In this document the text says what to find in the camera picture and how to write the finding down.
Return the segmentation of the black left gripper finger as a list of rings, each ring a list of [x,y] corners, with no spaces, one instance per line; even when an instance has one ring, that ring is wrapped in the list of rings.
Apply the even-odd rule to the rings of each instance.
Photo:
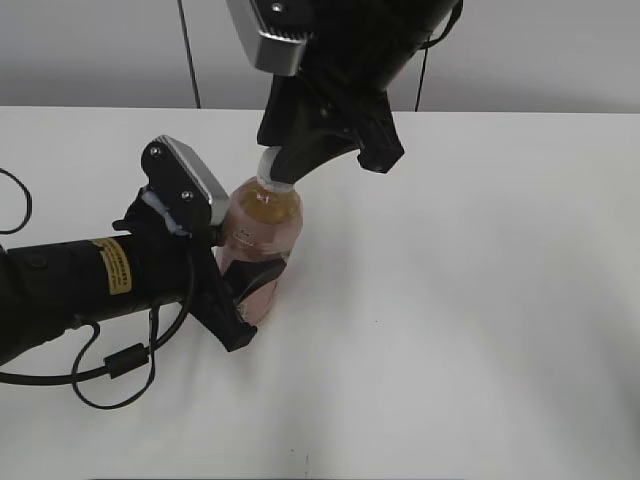
[[[286,262],[282,258],[250,262],[234,260],[223,274],[223,281],[234,303],[241,303],[260,288],[277,280]]]

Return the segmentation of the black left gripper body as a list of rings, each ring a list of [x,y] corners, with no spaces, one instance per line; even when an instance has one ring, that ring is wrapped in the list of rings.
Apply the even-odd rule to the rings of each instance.
[[[115,230],[126,230],[143,241],[149,253],[160,255],[159,263],[174,259],[188,270],[188,286],[182,306],[232,352],[247,346],[257,328],[244,320],[239,303],[234,303],[223,281],[223,273],[213,249],[224,245],[223,224],[206,233],[176,236],[164,221],[142,202],[140,189],[123,219],[113,223]]]

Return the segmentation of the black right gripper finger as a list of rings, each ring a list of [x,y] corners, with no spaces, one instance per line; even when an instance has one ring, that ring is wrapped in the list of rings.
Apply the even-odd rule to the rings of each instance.
[[[358,143],[349,135],[328,131],[300,135],[279,148],[269,168],[269,177],[275,182],[293,185],[328,161],[358,148]]]

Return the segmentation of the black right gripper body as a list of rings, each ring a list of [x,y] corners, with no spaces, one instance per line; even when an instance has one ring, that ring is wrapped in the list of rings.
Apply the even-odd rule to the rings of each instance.
[[[387,94],[352,89],[319,71],[275,75],[257,142],[277,152],[300,135],[328,131],[359,145],[361,168],[385,174],[404,155]]]

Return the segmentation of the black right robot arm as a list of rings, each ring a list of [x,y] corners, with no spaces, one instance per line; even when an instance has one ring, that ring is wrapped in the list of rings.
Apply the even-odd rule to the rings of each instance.
[[[308,1],[311,31],[291,76],[273,78],[257,141],[260,176],[293,185],[351,151],[388,172],[403,156],[387,88],[418,51],[448,35],[460,1]]]

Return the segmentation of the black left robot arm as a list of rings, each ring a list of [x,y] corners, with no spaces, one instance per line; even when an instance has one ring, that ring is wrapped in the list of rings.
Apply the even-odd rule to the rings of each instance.
[[[1,254],[1,361],[91,323],[178,303],[229,351],[257,329],[239,303],[275,280],[285,261],[235,260],[222,272],[216,226],[177,232],[168,208],[142,188],[112,237],[13,248]]]

